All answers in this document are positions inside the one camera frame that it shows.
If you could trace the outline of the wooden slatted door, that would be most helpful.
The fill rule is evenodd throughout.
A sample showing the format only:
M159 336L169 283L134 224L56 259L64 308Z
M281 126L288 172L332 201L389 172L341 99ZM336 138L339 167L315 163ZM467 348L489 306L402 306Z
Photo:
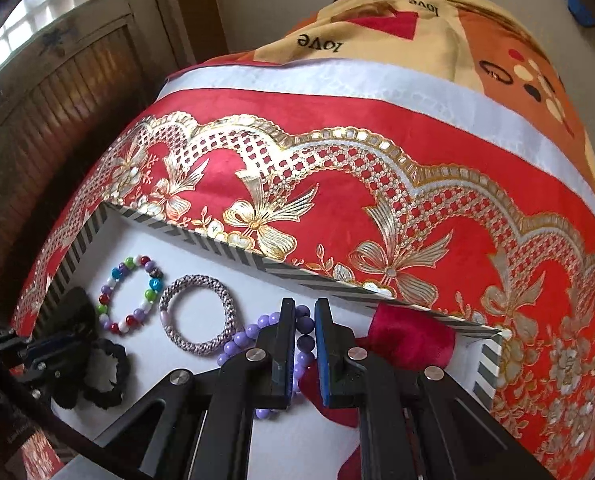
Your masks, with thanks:
M174 65L155 0L92 0L0 70L0 318L66 200Z

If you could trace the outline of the orange cartoon blanket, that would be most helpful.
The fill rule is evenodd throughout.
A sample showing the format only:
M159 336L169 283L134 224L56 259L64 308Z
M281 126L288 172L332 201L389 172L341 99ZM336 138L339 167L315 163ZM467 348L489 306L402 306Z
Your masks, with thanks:
M488 0L334 0L282 38L228 62L358 58L482 93L560 149L595 193L595 154L564 84L529 31Z

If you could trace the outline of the white striped jewelry tray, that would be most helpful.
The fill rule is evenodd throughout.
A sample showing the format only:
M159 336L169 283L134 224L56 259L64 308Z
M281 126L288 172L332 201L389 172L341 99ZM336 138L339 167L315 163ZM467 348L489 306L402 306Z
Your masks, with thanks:
M239 318L255 315L208 356L179 349L167 336L174 322L196 325L203 335L217 330L222 302L215 289L192 285L171 298L166 310L148 307L142 294L146 280L137 271L122 287L129 299L128 312L137 323L125 326L114 340L125 347L131 374L122 404L102 410L84 399L71 410L57 408L63 422L100 442L111 439L130 414L145 406L148 390L158 378L171 374L170 386L197 386L209 373L233 365L238 354L265 359L256 347L260 331L276 323L284 298L299 303L299 294L284 285L279 266L265 263L248 252L231 248L160 222L141 223L122 218L109 206L100 206L78 226L47 292L43 314L48 318L72 288L80 287L91 297L114 292L120 281L112 271L122 262L120 253L131 248L148 255L165 270L166 281L181 274L204 274L226 287ZM366 326L369 311L329 302L334 322L357 328ZM401 383L401 410L386 430L383 443L369 439L368 422L383 413L380 403L363 397L358 427L337 425L323 417L299 389L299 378L317 362L315 306L295 311L295 349L292 400L288 408L255 408L252 456L247 474L253 479L336 479L349 457L371 464L371 477L383 479L386 469L378 454L392 452L398 477L409 479L497 479L510 437L482 404L483 391L477 382L462 387L465 370L485 372L488 356L498 348L496 339L458 337L446 367L427 367L406 373L392 367ZM365 386L373 376L370 362L384 360L358 346L348 351L351 363L363 372Z

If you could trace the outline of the red gold floral tablecloth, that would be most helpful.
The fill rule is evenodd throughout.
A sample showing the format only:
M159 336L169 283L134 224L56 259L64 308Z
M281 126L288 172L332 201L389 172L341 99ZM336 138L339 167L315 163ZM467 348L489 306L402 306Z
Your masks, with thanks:
M494 415L556 477L595 475L595 191L521 115L375 62L172 75L56 222L16 328L104 200L498 328Z

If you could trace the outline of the black scrunchie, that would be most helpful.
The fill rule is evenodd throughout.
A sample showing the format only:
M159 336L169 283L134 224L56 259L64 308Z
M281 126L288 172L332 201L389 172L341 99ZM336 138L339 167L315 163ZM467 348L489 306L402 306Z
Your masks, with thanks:
M56 339L49 391L60 408L71 410L80 399L102 410L122 404L131 374L124 346L107 338L110 319L75 287L63 296L51 318Z

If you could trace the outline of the blue cloth on wall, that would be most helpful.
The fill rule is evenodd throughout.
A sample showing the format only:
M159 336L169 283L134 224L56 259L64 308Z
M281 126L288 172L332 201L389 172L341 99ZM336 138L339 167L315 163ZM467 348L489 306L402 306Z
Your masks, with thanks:
M575 22L582 27L595 27L595 18L582 0L567 0L567 10L575 19Z

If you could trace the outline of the red satin bow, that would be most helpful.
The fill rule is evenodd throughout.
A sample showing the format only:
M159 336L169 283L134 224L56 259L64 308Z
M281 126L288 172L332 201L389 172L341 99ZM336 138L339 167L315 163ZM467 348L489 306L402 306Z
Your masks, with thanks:
M425 313L398 308L385 302L371 320L366 337L356 344L375 352L398 370L421 372L425 367L446 367L453 357L457 333ZM349 428L358 427L355 408L326 408L321 400L317 362L299 378L299 389L326 419Z

